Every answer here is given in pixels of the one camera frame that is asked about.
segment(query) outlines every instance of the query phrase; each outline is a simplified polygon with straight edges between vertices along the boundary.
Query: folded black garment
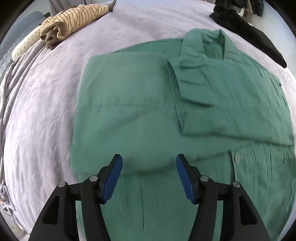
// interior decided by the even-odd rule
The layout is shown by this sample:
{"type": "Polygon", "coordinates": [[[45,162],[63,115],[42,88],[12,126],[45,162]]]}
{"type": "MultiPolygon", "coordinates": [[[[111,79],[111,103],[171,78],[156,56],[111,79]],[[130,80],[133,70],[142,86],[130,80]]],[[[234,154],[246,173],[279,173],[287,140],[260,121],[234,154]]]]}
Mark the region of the folded black garment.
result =
{"type": "Polygon", "coordinates": [[[270,39],[259,29],[248,24],[233,9],[227,9],[224,5],[218,4],[210,17],[222,27],[240,35],[243,39],[266,53],[275,62],[286,68],[287,63],[281,53],[276,49],[270,39]]]}

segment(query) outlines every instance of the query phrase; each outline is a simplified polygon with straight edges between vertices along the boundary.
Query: green fabric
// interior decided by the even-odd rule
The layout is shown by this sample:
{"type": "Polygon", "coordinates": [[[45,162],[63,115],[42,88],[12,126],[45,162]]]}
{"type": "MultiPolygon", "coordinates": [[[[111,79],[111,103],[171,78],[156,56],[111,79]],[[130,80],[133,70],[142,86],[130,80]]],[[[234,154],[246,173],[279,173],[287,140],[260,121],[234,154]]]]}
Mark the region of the green fabric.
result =
{"type": "MultiPolygon", "coordinates": [[[[82,182],[115,153],[123,171],[102,207],[113,241],[188,239],[197,205],[178,177],[179,153],[215,181],[241,182],[272,240],[292,210],[294,137],[279,80],[223,31],[194,29],[89,60],[70,164],[82,182]]],[[[221,214],[219,203],[214,240],[221,214]]]]}

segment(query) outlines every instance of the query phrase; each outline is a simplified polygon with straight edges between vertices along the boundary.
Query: metal screw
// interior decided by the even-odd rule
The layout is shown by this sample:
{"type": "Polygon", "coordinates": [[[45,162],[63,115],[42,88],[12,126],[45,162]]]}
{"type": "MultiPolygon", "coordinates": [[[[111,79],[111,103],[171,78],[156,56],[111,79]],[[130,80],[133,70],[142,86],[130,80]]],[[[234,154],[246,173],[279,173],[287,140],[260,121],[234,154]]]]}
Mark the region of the metal screw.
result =
{"type": "Polygon", "coordinates": [[[97,179],[98,179],[97,176],[91,176],[91,177],[89,178],[89,180],[90,180],[91,182],[95,182],[97,179]]]}
{"type": "Polygon", "coordinates": [[[233,182],[233,186],[236,187],[236,188],[239,188],[240,187],[240,183],[239,182],[233,182]]]}
{"type": "Polygon", "coordinates": [[[63,188],[64,186],[66,185],[66,182],[62,181],[62,182],[59,182],[58,186],[60,188],[63,188]]]}
{"type": "Polygon", "coordinates": [[[209,178],[207,176],[201,176],[200,180],[203,182],[207,182],[209,180],[209,178]]]}

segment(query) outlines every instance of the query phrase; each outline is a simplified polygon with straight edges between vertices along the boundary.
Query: white pillow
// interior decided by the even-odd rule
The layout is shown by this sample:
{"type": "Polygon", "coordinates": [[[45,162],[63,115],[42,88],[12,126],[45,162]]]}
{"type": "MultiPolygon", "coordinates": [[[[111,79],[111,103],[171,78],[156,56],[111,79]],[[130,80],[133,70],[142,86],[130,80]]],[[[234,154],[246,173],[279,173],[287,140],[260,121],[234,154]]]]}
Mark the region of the white pillow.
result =
{"type": "Polygon", "coordinates": [[[40,25],[33,29],[12,51],[11,58],[13,61],[24,54],[40,38],[40,25]]]}

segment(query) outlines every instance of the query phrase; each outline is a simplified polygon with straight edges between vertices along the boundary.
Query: floor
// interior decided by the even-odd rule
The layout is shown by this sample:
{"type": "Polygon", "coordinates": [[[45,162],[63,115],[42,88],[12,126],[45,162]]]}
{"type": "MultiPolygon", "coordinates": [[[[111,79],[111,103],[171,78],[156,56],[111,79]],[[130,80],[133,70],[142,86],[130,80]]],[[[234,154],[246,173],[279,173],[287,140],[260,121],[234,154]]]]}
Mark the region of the floor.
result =
{"type": "Polygon", "coordinates": [[[246,20],[268,36],[296,77],[296,39],[277,11],[264,1],[263,16],[251,14],[246,20]]]}

